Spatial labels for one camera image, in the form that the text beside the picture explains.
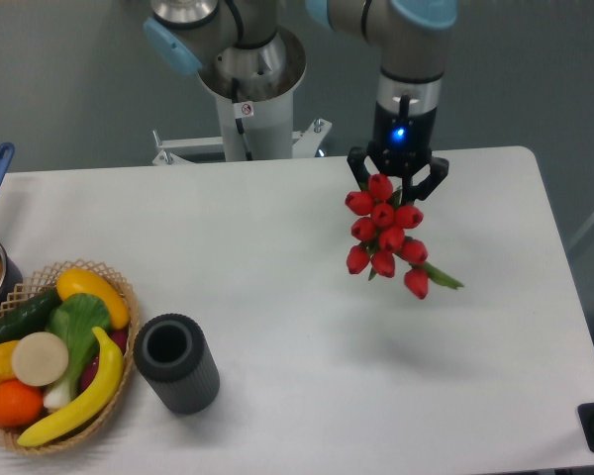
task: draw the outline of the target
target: tulip bouquet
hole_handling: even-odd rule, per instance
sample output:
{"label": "tulip bouquet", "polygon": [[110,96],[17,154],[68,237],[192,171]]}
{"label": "tulip bouquet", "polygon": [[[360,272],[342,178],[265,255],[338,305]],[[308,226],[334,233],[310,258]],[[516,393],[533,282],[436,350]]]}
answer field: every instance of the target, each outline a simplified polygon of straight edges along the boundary
{"label": "tulip bouquet", "polygon": [[421,241],[407,236],[407,231],[416,228],[424,216],[413,204],[402,202],[402,188],[394,191],[384,174],[370,175],[360,188],[346,197],[347,207],[360,216],[351,227],[351,234],[360,243],[347,255],[350,274],[361,273],[371,262],[369,280],[377,274],[392,278],[396,273],[395,257],[399,257],[411,267],[405,274],[405,286],[421,300],[429,293],[430,280],[450,289],[463,287],[427,261],[429,253]]}

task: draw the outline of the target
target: warning sticker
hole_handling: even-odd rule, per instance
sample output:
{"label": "warning sticker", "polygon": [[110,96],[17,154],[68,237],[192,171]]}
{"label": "warning sticker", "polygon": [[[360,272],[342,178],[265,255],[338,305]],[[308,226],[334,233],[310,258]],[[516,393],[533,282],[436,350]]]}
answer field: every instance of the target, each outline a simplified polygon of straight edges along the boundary
{"label": "warning sticker", "polygon": [[253,117],[255,110],[251,101],[239,102],[234,104],[234,115],[236,119],[245,119],[246,117]]}

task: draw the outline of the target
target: fruit basket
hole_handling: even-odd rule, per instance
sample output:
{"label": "fruit basket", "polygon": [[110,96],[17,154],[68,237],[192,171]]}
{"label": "fruit basket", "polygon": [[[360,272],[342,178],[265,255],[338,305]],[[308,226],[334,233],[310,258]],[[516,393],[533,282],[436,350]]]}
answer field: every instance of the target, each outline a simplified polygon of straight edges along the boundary
{"label": "fruit basket", "polygon": [[122,394],[127,386],[128,378],[133,368],[133,347],[139,331],[139,306],[132,285],[115,269],[105,263],[77,260],[74,262],[58,262],[45,267],[42,271],[34,272],[31,277],[18,284],[14,292],[8,295],[7,301],[0,307],[0,319],[12,309],[34,295],[53,287],[59,275],[70,268],[89,270],[103,277],[121,296],[130,316],[128,325],[128,342],[124,355],[124,366],[121,382],[112,400],[85,425],[69,432],[67,435],[38,447],[23,447],[17,442],[24,428],[0,428],[0,447],[22,455],[46,455],[69,449],[91,437],[102,425],[106,423],[112,412],[120,404]]}

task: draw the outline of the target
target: orange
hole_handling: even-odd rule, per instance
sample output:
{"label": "orange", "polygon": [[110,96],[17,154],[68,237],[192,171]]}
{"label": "orange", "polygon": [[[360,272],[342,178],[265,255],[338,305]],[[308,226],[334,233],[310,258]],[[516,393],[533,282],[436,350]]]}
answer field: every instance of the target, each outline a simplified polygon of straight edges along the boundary
{"label": "orange", "polygon": [[0,427],[16,428],[32,423],[42,412],[42,391],[17,379],[0,384]]}

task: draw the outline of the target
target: red tulip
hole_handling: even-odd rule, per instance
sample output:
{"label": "red tulip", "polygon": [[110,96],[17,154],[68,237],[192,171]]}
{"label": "red tulip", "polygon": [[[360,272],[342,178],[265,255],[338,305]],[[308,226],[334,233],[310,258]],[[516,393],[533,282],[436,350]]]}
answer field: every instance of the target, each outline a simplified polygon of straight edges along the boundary
{"label": "red tulip", "polygon": [[367,189],[375,200],[387,201],[394,193],[394,185],[387,175],[379,173],[367,179]]}
{"label": "red tulip", "polygon": [[361,242],[368,242],[376,237],[376,225],[367,217],[359,218],[352,225],[351,233]]}
{"label": "red tulip", "polygon": [[422,222],[424,216],[414,205],[401,206],[396,210],[396,224],[404,230],[412,230]]}
{"label": "red tulip", "polygon": [[405,231],[396,225],[384,230],[378,237],[378,245],[388,252],[397,252],[405,240]]}
{"label": "red tulip", "polygon": [[389,228],[394,224],[394,208],[389,203],[379,203],[372,210],[371,217],[379,228]]}
{"label": "red tulip", "polygon": [[410,264],[422,264],[429,257],[425,245],[417,239],[408,239],[398,252],[398,256]]}
{"label": "red tulip", "polygon": [[360,274],[369,264],[369,254],[362,245],[357,244],[349,250],[346,264],[350,274]]}
{"label": "red tulip", "polygon": [[367,216],[374,209],[374,199],[366,191],[350,191],[346,196],[346,206],[359,216]]}
{"label": "red tulip", "polygon": [[423,300],[429,293],[429,275],[423,269],[412,269],[405,274],[405,286]]}
{"label": "red tulip", "polygon": [[386,250],[379,250],[372,255],[372,267],[378,275],[391,279],[396,272],[394,254]]}

